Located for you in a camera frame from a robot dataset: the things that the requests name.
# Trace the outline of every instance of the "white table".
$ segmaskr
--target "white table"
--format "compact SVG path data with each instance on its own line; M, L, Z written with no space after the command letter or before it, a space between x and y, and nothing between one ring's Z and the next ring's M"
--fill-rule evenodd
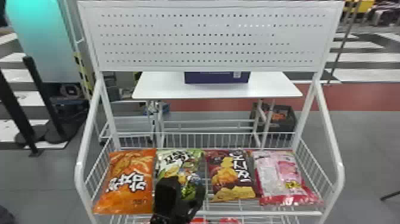
M248 83L185 84L183 72L143 72L133 99L232 99L301 97L282 72L252 72Z

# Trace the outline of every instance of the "perforated white panel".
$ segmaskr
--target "perforated white panel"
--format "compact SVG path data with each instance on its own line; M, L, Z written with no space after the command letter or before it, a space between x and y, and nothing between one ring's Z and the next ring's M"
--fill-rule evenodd
M317 71L343 6L336 1L79 4L101 70L152 71Z

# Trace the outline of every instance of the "black stand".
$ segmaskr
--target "black stand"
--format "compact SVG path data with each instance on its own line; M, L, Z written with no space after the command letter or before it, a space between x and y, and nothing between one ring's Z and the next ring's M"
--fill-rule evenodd
M70 124L62 124L54 110L53 104L50 101L45 87L43 86L42 79L39 76L38 70L36 69L35 61L30 56L25 56L23 58L25 66L28 68L33 81L42 96L43 102L46 105L47 111L49 112L51 122L47 124L48 131L45 135L45 140L52 144L59 144L62 142L67 142L75 136L78 131L78 126Z
M5 80L3 73L0 70L0 99L3 102L8 113L17 125L20 133L15 136L16 143L20 145L28 145L32 151L29 157L40 156L43 150L36 148L35 142L43 139L46 134L45 126L32 127L26 117L26 114L19 105L17 98L14 96L9 84Z
M399 194L400 194L400 191L396 191L396 192L393 192L393 193L391 193L391 194L388 194L388 195L383 196L382 198L380 198L380 200L381 200L381 201L384 201L384 200L386 200L386 199L388 199L388 198L397 196L397 195L399 195Z

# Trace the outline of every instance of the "blue box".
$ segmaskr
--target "blue box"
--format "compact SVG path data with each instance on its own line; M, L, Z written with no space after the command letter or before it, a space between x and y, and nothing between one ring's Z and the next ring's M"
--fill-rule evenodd
M186 71L185 83L247 83L250 71Z

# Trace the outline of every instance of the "snack bag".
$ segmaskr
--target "snack bag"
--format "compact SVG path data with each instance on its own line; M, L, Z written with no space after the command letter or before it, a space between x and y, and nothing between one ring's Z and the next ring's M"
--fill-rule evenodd
M297 206L320 203L301 177L290 151L253 151L260 204Z
M103 193L93 207L97 214L152 213L155 149L110 153Z
M220 219L220 224L242 224L242 223L237 218L225 217Z
M255 197L244 151L209 150L206 159L214 191L212 201Z
M162 150L157 152L157 179L178 176L181 184L182 199L192 200L196 195L196 186L202 185L199 161L203 150Z
M190 224L212 224L211 221L196 217L190 221Z

